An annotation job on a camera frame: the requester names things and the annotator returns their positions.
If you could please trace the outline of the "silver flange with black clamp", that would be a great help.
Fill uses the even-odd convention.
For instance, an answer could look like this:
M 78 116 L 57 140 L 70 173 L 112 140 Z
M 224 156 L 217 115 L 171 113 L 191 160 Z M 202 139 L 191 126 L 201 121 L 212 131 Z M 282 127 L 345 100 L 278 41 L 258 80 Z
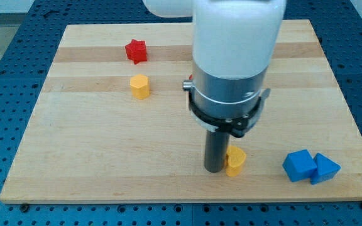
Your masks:
M 258 122 L 270 90 L 262 91 L 266 70 L 242 78 L 215 77 L 192 63 L 192 79 L 184 80 L 189 110 L 210 132 L 243 137 Z

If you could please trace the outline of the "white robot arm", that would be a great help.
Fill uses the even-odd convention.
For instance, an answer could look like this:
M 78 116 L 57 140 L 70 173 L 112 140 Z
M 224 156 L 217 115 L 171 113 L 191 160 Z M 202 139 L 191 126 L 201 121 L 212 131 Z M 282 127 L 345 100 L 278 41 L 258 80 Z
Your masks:
M 243 137 L 259 120 L 263 90 L 286 0 L 143 0 L 162 18 L 191 17 L 192 77 L 183 82 L 189 109 L 207 131 L 204 167 L 224 167 L 229 137 Z

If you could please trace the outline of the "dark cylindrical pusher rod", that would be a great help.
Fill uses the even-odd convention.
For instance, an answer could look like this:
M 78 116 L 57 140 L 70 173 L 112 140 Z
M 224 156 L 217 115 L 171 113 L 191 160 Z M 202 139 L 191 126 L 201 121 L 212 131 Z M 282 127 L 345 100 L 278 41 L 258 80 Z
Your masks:
M 207 171 L 217 173 L 223 169 L 229 137 L 226 132 L 206 132 L 204 167 Z

